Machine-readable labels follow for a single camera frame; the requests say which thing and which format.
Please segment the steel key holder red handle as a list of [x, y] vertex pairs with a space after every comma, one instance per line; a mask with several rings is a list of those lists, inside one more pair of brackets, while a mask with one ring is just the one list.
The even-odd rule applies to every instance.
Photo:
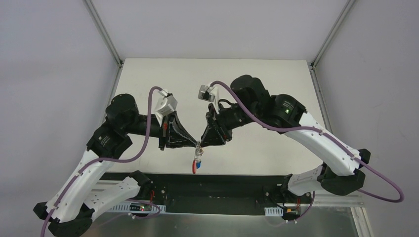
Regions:
[[201, 142], [200, 141], [198, 141], [197, 143], [196, 143], [196, 146], [195, 146], [195, 153], [194, 153], [194, 159], [193, 159], [193, 161], [192, 161], [192, 173], [193, 174], [196, 174], [197, 173], [197, 170], [198, 169], [196, 169], [196, 161], [199, 159], [199, 160], [201, 160], [201, 157], [202, 156], [198, 156], [197, 155], [197, 149], [199, 149], [199, 148], [202, 148], [201, 147]]

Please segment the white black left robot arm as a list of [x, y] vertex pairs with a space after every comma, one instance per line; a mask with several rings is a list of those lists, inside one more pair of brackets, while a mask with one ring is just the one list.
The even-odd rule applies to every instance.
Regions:
[[152, 199], [152, 182], [138, 170], [100, 193], [93, 194], [92, 188], [110, 167], [122, 163], [122, 154], [132, 145], [132, 134], [158, 138], [161, 150], [197, 146], [180, 123], [175, 106], [173, 95], [165, 93], [155, 113], [142, 115], [132, 95], [114, 97], [106, 108], [105, 122], [88, 141], [72, 177], [50, 201], [34, 207], [35, 214], [44, 220], [43, 230], [55, 237], [79, 237], [97, 217], [120, 202]]

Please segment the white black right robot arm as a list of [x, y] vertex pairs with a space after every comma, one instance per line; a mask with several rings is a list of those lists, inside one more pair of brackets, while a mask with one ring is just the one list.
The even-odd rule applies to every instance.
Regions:
[[285, 178], [280, 189], [284, 201], [293, 202], [318, 190], [345, 196], [363, 187], [366, 176], [361, 169], [369, 162], [370, 152], [341, 142], [295, 98], [270, 95], [260, 79], [243, 75], [227, 87], [235, 103], [225, 108], [220, 103], [219, 86], [220, 82], [213, 82], [199, 89], [198, 98], [209, 103], [202, 147], [224, 145], [232, 139], [233, 129], [256, 122], [294, 139], [322, 160], [312, 170]]

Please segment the left aluminium frame post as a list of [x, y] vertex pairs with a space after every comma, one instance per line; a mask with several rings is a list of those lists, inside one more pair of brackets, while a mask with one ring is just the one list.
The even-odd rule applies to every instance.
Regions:
[[112, 39], [93, 3], [92, 0], [83, 0], [83, 3], [92, 18], [94, 25], [96, 26], [99, 35], [101, 36], [103, 42], [105, 43], [108, 51], [110, 52], [113, 60], [115, 61], [116, 65], [121, 68], [123, 66], [123, 59], [121, 59]]

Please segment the aluminium frame post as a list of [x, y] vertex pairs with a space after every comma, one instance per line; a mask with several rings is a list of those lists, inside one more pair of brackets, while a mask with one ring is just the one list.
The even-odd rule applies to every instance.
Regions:
[[357, 0], [347, 0], [345, 5], [343, 6], [341, 12], [339, 13], [337, 19], [335, 20], [334, 24], [332, 25], [330, 31], [328, 32], [325, 40], [323, 41], [322, 45], [320, 46], [316, 56], [310, 63], [310, 66], [313, 70], [315, 70], [320, 63], [321, 59], [325, 55], [327, 49], [332, 44], [334, 38], [338, 34], [338, 31], [344, 24], [346, 18], [349, 16], [353, 6], [357, 3]]
[[105, 43], [108, 51], [110, 52], [113, 60], [115, 61], [116, 65], [121, 68], [123, 66], [123, 59], [121, 59], [112, 39], [93, 3], [92, 0], [83, 0], [83, 3], [92, 18], [94, 25], [96, 26], [99, 35], [101, 36], [103, 42]]

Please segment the right aluminium frame post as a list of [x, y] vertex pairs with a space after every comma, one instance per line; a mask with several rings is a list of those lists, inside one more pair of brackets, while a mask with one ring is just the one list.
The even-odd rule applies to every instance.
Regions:
[[335, 20], [334, 24], [332, 25], [330, 31], [328, 32], [325, 40], [323, 41], [322, 45], [320, 46], [316, 56], [310, 63], [310, 66], [313, 70], [315, 70], [320, 63], [321, 59], [325, 55], [327, 49], [332, 44], [334, 38], [338, 34], [338, 31], [344, 24], [346, 18], [349, 16], [353, 6], [357, 3], [357, 0], [347, 0], [345, 5], [343, 6], [341, 12], [339, 13], [337, 19]]

